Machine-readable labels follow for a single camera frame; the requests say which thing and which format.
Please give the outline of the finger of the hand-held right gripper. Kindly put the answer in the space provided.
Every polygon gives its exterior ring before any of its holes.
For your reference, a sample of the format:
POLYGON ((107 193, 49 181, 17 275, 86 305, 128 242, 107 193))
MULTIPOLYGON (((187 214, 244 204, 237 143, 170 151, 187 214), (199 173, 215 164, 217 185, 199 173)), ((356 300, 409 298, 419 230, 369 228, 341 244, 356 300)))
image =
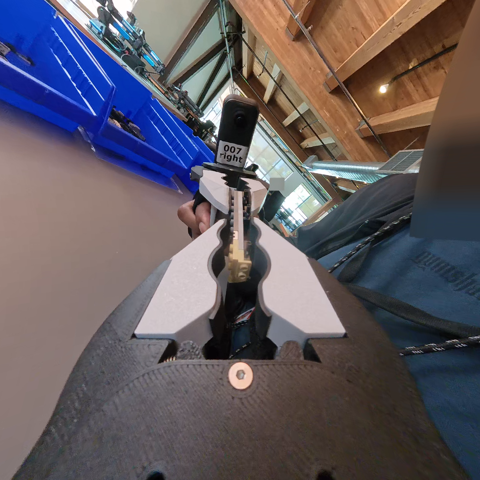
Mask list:
POLYGON ((231 208, 231 189, 221 172, 203 172, 201 176, 201 195, 211 204, 210 225, 214 225, 218 211, 229 214, 231 208))
POLYGON ((261 181, 245 181, 244 187, 244 218, 258 216, 264 205, 268 187, 261 181))

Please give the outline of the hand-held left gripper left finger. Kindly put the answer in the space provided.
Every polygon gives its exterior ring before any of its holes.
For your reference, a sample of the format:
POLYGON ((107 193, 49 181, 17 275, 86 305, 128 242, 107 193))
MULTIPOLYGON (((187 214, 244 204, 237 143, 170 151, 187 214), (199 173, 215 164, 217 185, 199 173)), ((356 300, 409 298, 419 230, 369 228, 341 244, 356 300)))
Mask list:
POLYGON ((171 258, 134 331, 137 338, 192 341, 203 347, 213 337, 210 319, 219 309, 221 292, 212 258, 224 226, 225 220, 218 220, 171 258))

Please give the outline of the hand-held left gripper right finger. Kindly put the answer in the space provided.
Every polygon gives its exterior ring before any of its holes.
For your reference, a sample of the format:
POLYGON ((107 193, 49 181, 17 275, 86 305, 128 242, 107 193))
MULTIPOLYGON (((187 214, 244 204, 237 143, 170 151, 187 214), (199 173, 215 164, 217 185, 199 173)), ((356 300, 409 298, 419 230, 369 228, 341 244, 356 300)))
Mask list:
POLYGON ((342 338, 346 330, 307 256, 256 219, 256 245, 267 259, 259 286, 260 303, 270 318, 266 336, 277 347, 309 339, 342 338))

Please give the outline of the grey tan toy brick assembly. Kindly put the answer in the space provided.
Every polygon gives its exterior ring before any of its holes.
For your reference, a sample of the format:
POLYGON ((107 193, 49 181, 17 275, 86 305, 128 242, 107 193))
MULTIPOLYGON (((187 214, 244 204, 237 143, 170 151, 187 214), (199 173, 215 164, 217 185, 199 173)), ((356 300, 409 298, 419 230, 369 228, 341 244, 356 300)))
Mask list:
POLYGON ((226 266, 229 284, 246 282, 252 268, 249 193, 230 189, 229 250, 226 266))

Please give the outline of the person's right hand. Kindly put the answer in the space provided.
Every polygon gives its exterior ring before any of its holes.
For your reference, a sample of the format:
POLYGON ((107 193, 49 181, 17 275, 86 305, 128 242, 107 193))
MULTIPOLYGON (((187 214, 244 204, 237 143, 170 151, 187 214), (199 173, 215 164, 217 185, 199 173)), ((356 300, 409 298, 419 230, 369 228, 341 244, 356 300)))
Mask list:
POLYGON ((194 212, 194 200, 181 205, 177 210, 179 220, 184 223, 191 232, 191 238, 195 240, 210 228, 211 204, 203 201, 197 205, 194 212))

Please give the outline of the bright far windows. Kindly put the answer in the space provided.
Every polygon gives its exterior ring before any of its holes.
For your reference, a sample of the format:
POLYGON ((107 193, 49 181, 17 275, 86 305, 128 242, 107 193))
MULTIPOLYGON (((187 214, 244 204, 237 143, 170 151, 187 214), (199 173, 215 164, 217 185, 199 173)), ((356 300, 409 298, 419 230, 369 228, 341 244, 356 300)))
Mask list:
POLYGON ((300 162, 274 132, 266 120, 259 115, 245 165, 255 164, 259 179, 271 183, 282 178, 282 203, 274 220, 292 232, 306 222, 331 196, 313 175, 301 168, 300 162))

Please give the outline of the dark robot arms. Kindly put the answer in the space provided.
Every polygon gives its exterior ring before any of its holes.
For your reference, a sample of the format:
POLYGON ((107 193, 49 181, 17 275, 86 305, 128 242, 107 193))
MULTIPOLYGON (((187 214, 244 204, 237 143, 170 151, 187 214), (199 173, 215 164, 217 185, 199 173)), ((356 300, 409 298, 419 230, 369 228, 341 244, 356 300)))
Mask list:
POLYGON ((189 97, 188 92, 175 85, 167 86, 170 101, 186 118, 184 123, 193 131, 194 136, 208 142, 215 137, 216 126, 210 121, 202 121, 204 112, 189 97))

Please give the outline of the heap of dark toy bricks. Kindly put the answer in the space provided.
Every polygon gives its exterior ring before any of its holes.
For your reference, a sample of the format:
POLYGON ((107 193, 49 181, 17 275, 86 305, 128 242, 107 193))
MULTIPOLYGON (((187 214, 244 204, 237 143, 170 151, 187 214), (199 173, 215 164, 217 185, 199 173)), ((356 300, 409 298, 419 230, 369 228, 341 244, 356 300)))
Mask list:
POLYGON ((115 106, 111 108, 108 121, 117 127, 123 129, 129 134, 133 135, 137 139, 146 142, 145 136, 142 134, 140 127, 133 123, 128 117, 126 117, 115 106))

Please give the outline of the clear plastic bin clip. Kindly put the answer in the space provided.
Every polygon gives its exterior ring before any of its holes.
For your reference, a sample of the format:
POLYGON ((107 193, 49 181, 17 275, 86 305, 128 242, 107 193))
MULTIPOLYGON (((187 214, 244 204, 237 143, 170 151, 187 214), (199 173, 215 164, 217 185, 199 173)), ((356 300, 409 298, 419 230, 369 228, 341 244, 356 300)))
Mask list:
POLYGON ((90 150, 91 150, 96 156, 98 156, 98 151, 97 151, 96 147, 94 146, 92 140, 90 139, 90 136, 89 136, 87 130, 86 130, 84 127, 82 127, 82 126, 78 126, 76 132, 78 133, 78 135, 80 135, 80 137, 82 138, 82 140, 88 145, 88 147, 90 148, 90 150))

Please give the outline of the blue black robot arms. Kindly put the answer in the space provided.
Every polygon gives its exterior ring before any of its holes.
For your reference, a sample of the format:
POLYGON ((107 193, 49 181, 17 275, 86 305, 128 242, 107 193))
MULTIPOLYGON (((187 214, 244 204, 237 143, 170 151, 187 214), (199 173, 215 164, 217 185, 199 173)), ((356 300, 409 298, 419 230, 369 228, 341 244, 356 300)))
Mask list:
POLYGON ((159 75, 165 64, 148 45, 145 32, 136 27, 135 15, 128 11, 124 18, 111 0, 98 0, 97 17, 87 27, 136 74, 147 77, 147 66, 159 75))

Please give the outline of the person's blue hooded sweatshirt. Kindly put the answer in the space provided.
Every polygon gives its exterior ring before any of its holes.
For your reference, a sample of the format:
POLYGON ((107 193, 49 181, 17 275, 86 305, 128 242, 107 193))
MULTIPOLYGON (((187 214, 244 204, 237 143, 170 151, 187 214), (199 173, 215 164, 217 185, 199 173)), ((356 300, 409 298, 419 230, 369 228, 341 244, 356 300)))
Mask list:
POLYGON ((429 417, 479 479, 479 241, 411 236, 418 174, 383 177, 293 239, 357 297, 404 356, 429 417))

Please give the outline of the large blue plastic bin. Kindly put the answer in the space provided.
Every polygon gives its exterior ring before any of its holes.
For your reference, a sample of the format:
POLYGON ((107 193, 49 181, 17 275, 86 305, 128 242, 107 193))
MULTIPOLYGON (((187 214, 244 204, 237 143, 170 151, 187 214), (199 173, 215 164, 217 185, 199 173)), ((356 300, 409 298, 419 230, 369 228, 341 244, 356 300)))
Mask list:
POLYGON ((33 59, 1 57, 1 100, 69 132, 97 134, 115 86, 67 19, 46 1, 1 1, 0 37, 33 59))

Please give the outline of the silver air duct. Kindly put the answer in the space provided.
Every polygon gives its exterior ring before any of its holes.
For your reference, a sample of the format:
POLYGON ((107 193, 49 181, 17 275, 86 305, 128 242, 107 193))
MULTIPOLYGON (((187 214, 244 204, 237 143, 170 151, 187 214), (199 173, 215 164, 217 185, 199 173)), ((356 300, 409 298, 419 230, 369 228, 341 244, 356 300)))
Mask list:
POLYGON ((374 183, 390 175, 418 173, 423 152, 423 149, 400 150, 386 162, 330 162, 312 155, 303 163, 303 167, 310 173, 374 183))

